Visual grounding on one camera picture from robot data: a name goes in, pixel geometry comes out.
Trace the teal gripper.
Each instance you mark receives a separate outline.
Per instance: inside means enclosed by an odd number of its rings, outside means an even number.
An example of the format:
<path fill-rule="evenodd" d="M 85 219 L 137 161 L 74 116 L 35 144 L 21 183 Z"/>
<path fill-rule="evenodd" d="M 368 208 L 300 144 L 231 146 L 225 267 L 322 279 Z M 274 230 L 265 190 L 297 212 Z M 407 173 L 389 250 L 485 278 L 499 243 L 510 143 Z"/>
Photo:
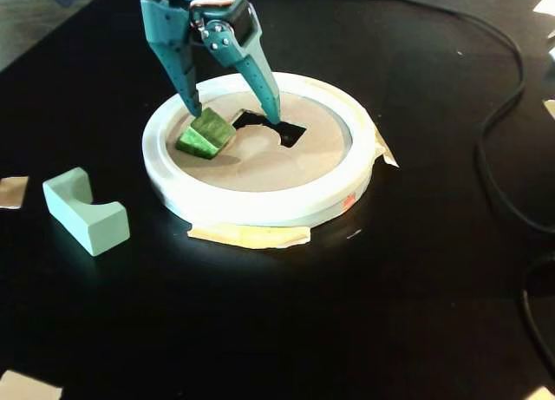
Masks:
<path fill-rule="evenodd" d="M 266 118 L 272 124 L 281 122 L 279 89 L 248 0 L 140 0 L 140 6 L 151 49 L 193 116 L 201 115 L 202 105 L 193 50 L 187 44 L 190 39 L 203 41 L 224 68 L 235 68 L 258 98 Z"/>

